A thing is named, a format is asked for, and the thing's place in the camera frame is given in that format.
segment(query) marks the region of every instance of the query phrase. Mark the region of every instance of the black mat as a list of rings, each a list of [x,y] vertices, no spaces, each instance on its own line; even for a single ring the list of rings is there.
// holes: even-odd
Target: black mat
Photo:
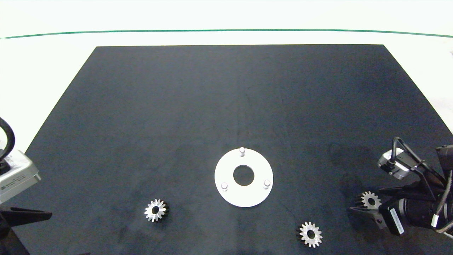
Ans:
[[[32,254],[447,254],[443,235],[395,237],[347,211],[405,184],[376,166],[394,136],[438,170],[434,148],[453,143],[383,45],[98,47],[27,151],[43,181],[7,205],[54,213],[15,228]],[[274,172],[252,208],[214,184],[238,147]],[[170,205],[157,224],[154,198]],[[296,239],[305,221],[317,249]]]

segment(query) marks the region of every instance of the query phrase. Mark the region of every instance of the white circular plate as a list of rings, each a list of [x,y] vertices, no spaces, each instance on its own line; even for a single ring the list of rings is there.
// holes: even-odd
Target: white circular plate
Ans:
[[[252,169],[255,178],[251,184],[242,186],[234,180],[233,172],[238,166]],[[274,175],[267,160],[258,152],[244,148],[234,149],[222,156],[217,163],[214,180],[220,195],[239,207],[258,205],[267,198],[274,185]]]

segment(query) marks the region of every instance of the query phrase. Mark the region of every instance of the black mount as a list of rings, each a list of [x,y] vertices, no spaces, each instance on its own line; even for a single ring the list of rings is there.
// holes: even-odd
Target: black mount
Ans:
[[[11,227],[46,221],[50,217],[51,212],[0,206],[0,254],[29,255]]]

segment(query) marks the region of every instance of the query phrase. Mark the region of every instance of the label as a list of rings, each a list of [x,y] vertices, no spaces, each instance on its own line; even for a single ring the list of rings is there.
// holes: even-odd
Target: label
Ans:
[[[19,175],[17,177],[14,177],[10,183],[6,184],[5,186],[0,187],[0,190],[10,188],[10,187],[14,186],[16,183],[21,182],[21,180],[23,180],[23,179],[25,179],[25,175]]]
[[[393,221],[395,222],[398,232],[401,234],[404,233],[403,225],[401,224],[400,218],[396,214],[395,208],[390,209],[390,214],[392,214]]]

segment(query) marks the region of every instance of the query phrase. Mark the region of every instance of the metal gear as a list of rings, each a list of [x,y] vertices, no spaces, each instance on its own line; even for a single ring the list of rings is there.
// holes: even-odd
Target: metal gear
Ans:
[[[316,248],[320,243],[322,243],[322,232],[319,231],[319,227],[317,227],[314,223],[312,224],[311,222],[306,222],[305,224],[302,224],[302,227],[299,229],[299,235],[301,235],[300,239],[304,241],[305,245]]]
[[[154,201],[151,201],[151,203],[148,204],[148,207],[146,208],[146,218],[148,218],[148,220],[152,222],[162,219],[162,216],[165,215],[165,211],[167,210],[165,206],[166,204],[164,204],[164,201],[161,201],[160,199],[154,199]],[[159,208],[156,213],[153,213],[154,207]]]
[[[366,209],[379,209],[381,200],[371,191],[366,191],[357,196],[356,205]]]

